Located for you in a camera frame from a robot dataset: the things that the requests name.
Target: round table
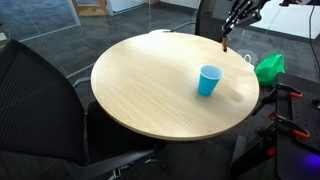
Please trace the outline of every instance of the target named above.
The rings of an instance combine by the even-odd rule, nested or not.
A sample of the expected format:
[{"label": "round table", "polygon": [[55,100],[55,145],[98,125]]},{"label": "round table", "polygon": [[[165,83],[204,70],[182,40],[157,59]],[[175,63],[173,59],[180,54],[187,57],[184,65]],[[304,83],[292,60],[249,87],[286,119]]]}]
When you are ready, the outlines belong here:
[{"label": "round table", "polygon": [[[197,92],[206,64],[224,71],[209,97]],[[150,33],[115,44],[95,63],[91,85],[97,101],[121,125],[177,141],[234,127],[250,114],[259,95],[256,75],[240,55],[183,33]]]}]

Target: chair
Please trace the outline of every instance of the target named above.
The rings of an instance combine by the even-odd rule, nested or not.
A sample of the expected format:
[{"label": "chair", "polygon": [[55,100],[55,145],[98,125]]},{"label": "chair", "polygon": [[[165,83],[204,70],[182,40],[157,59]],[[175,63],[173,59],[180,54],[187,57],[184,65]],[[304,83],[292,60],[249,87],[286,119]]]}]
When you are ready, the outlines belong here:
[{"label": "chair", "polygon": [[97,102],[86,113],[69,81],[15,40],[0,52],[0,114],[0,150],[63,159],[75,179],[132,162],[134,169],[163,147],[115,123]]},{"label": "chair", "polygon": [[233,2],[227,0],[200,0],[196,22],[186,22],[167,31],[175,32],[187,25],[195,24],[195,35],[221,42],[222,26],[229,16],[228,12],[232,5]]}]

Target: plastic cup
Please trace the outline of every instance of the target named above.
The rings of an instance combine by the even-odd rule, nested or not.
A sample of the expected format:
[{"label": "plastic cup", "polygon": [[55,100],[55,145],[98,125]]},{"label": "plastic cup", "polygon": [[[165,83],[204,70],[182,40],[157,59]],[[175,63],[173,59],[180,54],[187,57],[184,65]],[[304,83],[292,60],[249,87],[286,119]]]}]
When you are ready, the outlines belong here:
[{"label": "plastic cup", "polygon": [[205,65],[200,70],[198,93],[202,96],[210,96],[219,80],[223,77],[223,71],[213,65]]}]

